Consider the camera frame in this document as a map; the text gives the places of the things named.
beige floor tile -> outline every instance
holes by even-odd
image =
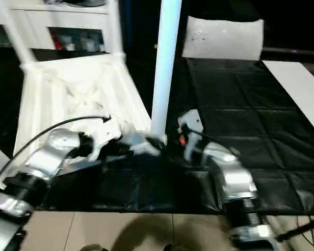
[[[86,245],[111,251],[162,251],[172,242],[171,214],[76,213],[65,251]]]
[[[174,214],[175,243],[190,251],[235,250],[226,232],[225,220],[214,215]]]
[[[35,212],[25,226],[22,251],[63,251],[74,213]]]
[[[276,234],[285,233],[296,227],[296,216],[268,216],[268,220]],[[304,225],[309,222],[309,218],[307,216],[299,216],[298,222],[300,226]],[[305,237],[312,242],[310,231],[305,233]],[[293,237],[289,242],[285,242],[285,244],[287,244],[285,245],[287,250],[288,245],[291,246],[294,251],[313,250],[313,247],[302,235]]]

white pillow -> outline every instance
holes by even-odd
[[[263,20],[233,22],[189,16],[182,56],[258,60],[262,45]]]

white pole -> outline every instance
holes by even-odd
[[[165,134],[182,0],[162,0],[152,106],[152,135]]]
[[[33,54],[24,44],[13,20],[11,13],[9,12],[6,3],[4,0],[0,0],[0,12],[5,21],[5,30],[9,37],[9,40],[12,42],[14,49],[16,51],[17,56],[20,59],[22,64],[32,63],[35,62],[36,59],[34,58]]]

black tiled surface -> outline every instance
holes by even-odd
[[[39,60],[81,55],[36,51]],[[0,149],[8,156],[23,80],[18,65],[13,50],[0,49]],[[151,113],[155,56],[128,58],[127,66]],[[199,109],[206,133],[238,149],[257,183],[263,212],[314,214],[314,128],[262,64],[177,59],[167,131],[174,132],[177,118],[192,108]],[[151,162],[59,177],[41,209],[221,213],[209,170]]]

white board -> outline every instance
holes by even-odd
[[[314,127],[314,76],[298,62],[263,62]]]

